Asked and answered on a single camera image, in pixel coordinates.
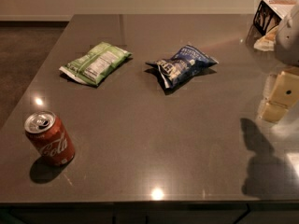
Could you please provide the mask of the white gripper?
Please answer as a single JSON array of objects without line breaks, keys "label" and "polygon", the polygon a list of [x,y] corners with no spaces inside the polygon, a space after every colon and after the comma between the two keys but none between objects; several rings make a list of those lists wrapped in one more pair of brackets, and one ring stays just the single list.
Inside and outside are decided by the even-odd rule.
[{"label": "white gripper", "polygon": [[[299,4],[253,46],[260,51],[275,51],[278,60],[299,65]],[[299,75],[293,71],[270,74],[265,82],[261,118],[278,123],[299,101]]]}]

